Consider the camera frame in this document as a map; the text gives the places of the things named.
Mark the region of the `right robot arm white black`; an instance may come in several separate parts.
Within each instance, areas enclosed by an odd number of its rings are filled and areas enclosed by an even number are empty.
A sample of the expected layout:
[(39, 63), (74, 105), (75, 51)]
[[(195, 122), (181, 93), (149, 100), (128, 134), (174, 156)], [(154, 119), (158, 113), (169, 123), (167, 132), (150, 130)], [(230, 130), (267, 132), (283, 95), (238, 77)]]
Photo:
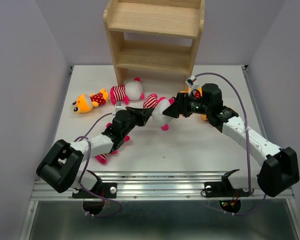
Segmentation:
[(196, 90), (179, 92), (174, 102), (162, 113), (178, 118), (191, 114), (206, 115), (210, 125), (234, 140), (246, 150), (247, 157), (253, 157), (260, 170), (234, 169), (225, 173), (220, 182), (212, 183), (211, 192), (221, 190), (226, 196), (234, 192), (261, 190), (269, 197), (276, 197), (300, 180), (297, 153), (291, 148), (282, 148), (271, 143), (247, 125), (247, 120), (223, 103), (222, 91), (214, 83), (201, 88), (202, 96), (195, 97)]

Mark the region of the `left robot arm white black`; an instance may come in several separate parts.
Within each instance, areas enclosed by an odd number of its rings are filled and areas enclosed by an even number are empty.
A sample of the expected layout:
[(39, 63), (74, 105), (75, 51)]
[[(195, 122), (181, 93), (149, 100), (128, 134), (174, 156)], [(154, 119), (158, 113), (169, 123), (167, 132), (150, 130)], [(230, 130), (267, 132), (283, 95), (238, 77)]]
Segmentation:
[(128, 106), (117, 111), (111, 124), (93, 138), (84, 135), (74, 142), (56, 141), (38, 165), (36, 174), (58, 193), (72, 188), (98, 197), (102, 192), (102, 179), (86, 167), (80, 170), (82, 162), (117, 151), (134, 127), (146, 125), (152, 112), (153, 108)]

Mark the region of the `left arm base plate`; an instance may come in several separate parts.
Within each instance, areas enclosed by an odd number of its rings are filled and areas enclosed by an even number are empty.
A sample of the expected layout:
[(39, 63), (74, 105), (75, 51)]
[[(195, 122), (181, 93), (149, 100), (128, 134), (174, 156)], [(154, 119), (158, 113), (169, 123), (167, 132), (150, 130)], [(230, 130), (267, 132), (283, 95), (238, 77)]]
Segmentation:
[[(117, 187), (118, 184), (116, 182), (103, 182), (98, 183), (95, 187), (93, 187), (90, 192), (95, 195), (101, 196), (107, 199), (115, 199), (117, 197)], [(82, 188), (75, 188), (72, 191), (73, 199), (93, 199), (96, 198), (94, 195), (91, 195), (87, 191)]]

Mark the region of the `white pink plush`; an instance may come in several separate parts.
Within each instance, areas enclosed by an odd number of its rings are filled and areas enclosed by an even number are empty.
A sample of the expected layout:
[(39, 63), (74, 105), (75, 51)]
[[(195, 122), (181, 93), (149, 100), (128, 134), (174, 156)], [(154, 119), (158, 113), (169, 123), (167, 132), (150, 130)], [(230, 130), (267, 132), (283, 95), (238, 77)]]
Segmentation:
[(139, 77), (125, 85), (113, 86), (110, 89), (110, 101), (113, 105), (121, 101), (128, 105), (130, 101), (143, 100), (144, 98), (144, 89)]
[(151, 113), (152, 120), (154, 124), (157, 127), (160, 127), (163, 131), (167, 131), (169, 129), (169, 123), (173, 120), (172, 117), (163, 115), (163, 111), (173, 104), (174, 101), (174, 98), (158, 98), (156, 93), (152, 93), (143, 102), (144, 109), (153, 108)]
[(115, 151), (110, 152), (110, 153), (104, 153), (104, 154), (97, 155), (97, 156), (95, 156), (94, 158), (95, 158), (99, 163), (101, 163), (102, 165), (106, 165), (107, 162), (108, 162), (108, 156), (109, 156), (109, 155), (116, 155), (117, 153), (118, 153), (118, 150), (115, 150)]

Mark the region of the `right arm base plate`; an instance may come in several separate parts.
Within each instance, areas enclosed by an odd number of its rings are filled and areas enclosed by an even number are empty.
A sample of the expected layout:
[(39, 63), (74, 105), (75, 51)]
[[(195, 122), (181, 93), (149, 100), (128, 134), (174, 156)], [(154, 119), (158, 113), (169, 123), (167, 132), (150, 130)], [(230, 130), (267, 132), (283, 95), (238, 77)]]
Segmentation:
[(201, 195), (206, 198), (249, 197), (243, 189), (234, 189), (229, 182), (208, 181), (204, 183)]

